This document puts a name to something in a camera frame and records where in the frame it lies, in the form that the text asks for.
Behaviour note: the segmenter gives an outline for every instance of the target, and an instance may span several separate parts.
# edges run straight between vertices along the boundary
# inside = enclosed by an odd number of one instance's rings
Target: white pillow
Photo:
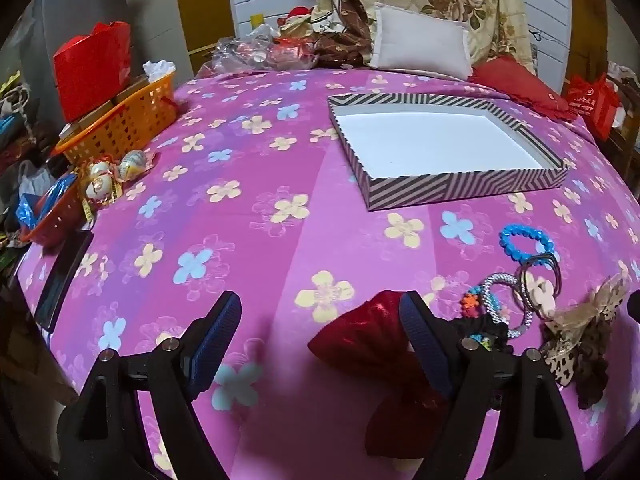
[[[378,32],[370,65],[384,70],[472,75],[466,23],[376,3]]]

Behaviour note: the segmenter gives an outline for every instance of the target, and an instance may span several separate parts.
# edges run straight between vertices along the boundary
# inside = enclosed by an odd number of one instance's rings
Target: wooden door
[[[178,7],[193,73],[197,73],[208,47],[234,35],[231,5],[229,0],[178,0]]]
[[[564,85],[574,75],[594,81],[607,72],[607,3],[572,0],[571,45]]]

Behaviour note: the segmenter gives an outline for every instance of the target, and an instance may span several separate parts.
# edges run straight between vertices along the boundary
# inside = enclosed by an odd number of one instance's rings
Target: pink bedspread
[[[380,91],[490,98],[574,169],[560,189],[368,213],[326,98]],[[569,131],[472,85],[369,70],[196,80],[177,95],[190,111],[152,141],[159,166],[100,213],[50,347],[79,390],[101,349],[151,350],[202,317],[223,289],[238,293],[238,332],[211,389],[194,403],[233,480],[410,478],[417,464],[364,452],[385,387],[325,367],[306,343],[386,288],[416,289],[437,315],[457,316],[468,288],[515,270],[498,245],[505,224],[553,238],[560,305],[621,269],[640,280],[640,208],[580,124]],[[459,156],[474,154],[460,146]],[[530,240],[516,242],[534,250]],[[32,246],[21,265],[32,308],[53,259]],[[498,296],[518,325],[506,291]],[[603,401],[581,412],[573,388],[562,392],[585,467],[640,415],[639,331],[622,310]],[[535,325],[514,341],[517,353],[539,344]],[[142,408],[156,464],[169,470],[148,396]],[[469,478],[484,469],[496,422],[489,412]]]

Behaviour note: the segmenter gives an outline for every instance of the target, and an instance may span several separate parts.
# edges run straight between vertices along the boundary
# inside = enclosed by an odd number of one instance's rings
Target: orange plastic basket
[[[175,121],[173,76],[168,74],[141,88],[87,129],[61,140],[52,155],[64,153],[72,164],[80,166],[88,159],[103,155],[120,160],[131,150],[142,150]]]

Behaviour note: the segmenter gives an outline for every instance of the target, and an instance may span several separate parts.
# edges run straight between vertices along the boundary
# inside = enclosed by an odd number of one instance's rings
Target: red paper bag
[[[97,23],[89,36],[76,36],[53,56],[60,104],[67,122],[113,98],[131,72],[128,23]]]
[[[594,136],[601,140],[609,138],[620,99],[615,90],[609,87],[604,75],[593,84],[574,76],[567,92],[567,101],[572,110],[584,117]]]

